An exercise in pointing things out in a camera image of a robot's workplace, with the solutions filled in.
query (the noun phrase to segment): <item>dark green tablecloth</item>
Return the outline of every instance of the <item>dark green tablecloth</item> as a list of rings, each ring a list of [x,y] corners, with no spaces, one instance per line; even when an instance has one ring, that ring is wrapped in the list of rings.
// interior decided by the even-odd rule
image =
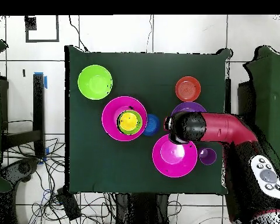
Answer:
[[[222,113],[225,98],[225,61],[230,50],[218,54],[143,54],[69,52],[69,190],[70,192],[116,193],[205,193],[225,194],[221,183],[222,147],[219,143],[197,142],[212,147],[217,160],[210,166],[197,162],[194,170],[181,178],[168,178],[152,162],[155,142],[167,132],[131,142],[118,142],[104,131],[101,114],[105,105],[118,96],[138,99],[147,113],[161,123],[181,103],[175,84],[183,76],[193,76],[201,84],[196,100],[208,112]],[[89,100],[78,89],[78,76],[86,66],[97,64],[113,78],[111,93],[102,100]]]
[[[280,170],[280,53],[263,45],[245,67],[256,91],[255,124],[273,147],[268,156]]]

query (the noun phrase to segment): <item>magenta bowl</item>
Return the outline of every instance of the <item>magenta bowl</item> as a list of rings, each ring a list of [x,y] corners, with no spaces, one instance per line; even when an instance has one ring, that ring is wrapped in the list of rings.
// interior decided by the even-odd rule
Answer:
[[[126,110],[134,110],[139,113],[142,118],[142,127],[134,135],[125,135],[117,128],[117,118],[123,111]],[[105,106],[101,115],[101,121],[104,130],[109,136],[115,140],[127,142],[134,140],[144,132],[147,124],[147,113],[139,100],[129,96],[120,96],[111,100]]]
[[[197,149],[193,142],[178,145],[169,140],[169,135],[165,135],[155,143],[152,160],[160,173],[178,178],[185,176],[195,167]]]

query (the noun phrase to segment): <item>button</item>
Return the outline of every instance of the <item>button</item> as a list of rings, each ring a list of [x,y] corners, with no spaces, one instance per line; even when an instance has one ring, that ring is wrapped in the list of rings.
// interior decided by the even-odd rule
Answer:
[[[273,186],[272,186],[271,184],[266,184],[265,187],[266,187],[266,189],[268,189],[268,190],[273,189]]]
[[[272,170],[262,170],[260,172],[260,178],[268,183],[276,183],[277,182],[277,175]]]
[[[275,188],[276,188],[278,191],[280,191],[280,185],[275,184]]]

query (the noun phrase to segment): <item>tile grout line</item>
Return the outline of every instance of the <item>tile grout line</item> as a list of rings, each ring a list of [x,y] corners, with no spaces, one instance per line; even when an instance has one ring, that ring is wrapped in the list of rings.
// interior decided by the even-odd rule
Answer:
[[[4,62],[4,61],[7,61],[7,62],[64,62],[65,60],[50,60],[50,59],[48,59],[48,60],[43,60],[43,59],[40,59],[40,60],[37,60],[37,59],[35,59],[35,60],[33,60],[33,59],[32,60],[29,60],[29,59],[0,60],[0,62]]]
[[[32,206],[33,204],[16,204],[16,206]],[[101,206],[102,204],[90,204],[91,206]],[[168,206],[176,207],[176,204],[169,204]],[[191,205],[191,204],[182,204],[182,207],[222,207],[222,205]]]
[[[5,16],[5,43],[7,44],[6,42],[6,39],[7,39],[7,26],[6,26],[6,16]],[[6,80],[7,80],[7,48],[5,49],[5,77],[6,77]],[[9,152],[7,150],[7,166],[9,166]]]
[[[153,53],[153,34],[155,32],[155,15],[152,15],[152,53]]]
[[[223,211],[224,211],[224,196],[222,196],[222,218],[221,218],[222,224],[223,224],[223,215],[224,215]]]
[[[80,192],[80,211],[81,211],[81,192]],[[82,213],[81,213],[81,216],[80,216],[80,224],[82,223]]]
[[[226,47],[228,44],[228,15],[226,15]]]
[[[79,37],[79,48],[80,48],[80,16],[78,15],[78,37]]]
[[[0,59],[0,62],[64,62],[65,60],[51,60],[51,59],[48,59],[48,60],[43,60],[43,59],[40,59],[40,60],[37,60],[37,59],[31,59],[31,60],[28,60],[28,59],[11,59],[11,60],[8,60],[8,59],[5,59],[5,60],[1,60]],[[250,62],[250,61],[228,61],[228,62],[240,62],[240,63],[247,63],[247,62]]]

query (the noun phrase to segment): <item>bowl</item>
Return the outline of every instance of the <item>bowl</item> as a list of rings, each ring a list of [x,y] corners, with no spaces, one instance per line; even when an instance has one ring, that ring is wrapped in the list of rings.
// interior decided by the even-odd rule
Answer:
[[[119,115],[128,110],[137,112],[142,119],[142,126],[134,135],[126,135],[122,133],[117,125]],[[147,123],[147,113],[139,100],[129,96],[120,96],[108,102],[102,112],[101,121],[105,132],[110,137],[117,141],[126,142],[134,140],[144,132]]]
[[[196,102],[182,102],[173,111],[172,114],[178,113],[179,111],[189,111],[189,112],[206,112],[206,109]]]
[[[169,135],[162,136],[152,150],[152,160],[163,175],[178,178],[187,175],[197,162],[197,149],[193,142],[174,144]]]
[[[78,88],[86,98],[100,100],[112,89],[113,81],[109,71],[100,65],[91,65],[82,70],[78,78]]]
[[[124,111],[117,118],[117,127],[125,135],[134,135],[142,127],[142,118],[136,111]]]
[[[184,76],[175,85],[176,96],[183,102],[193,102],[200,95],[199,81],[192,76]]]

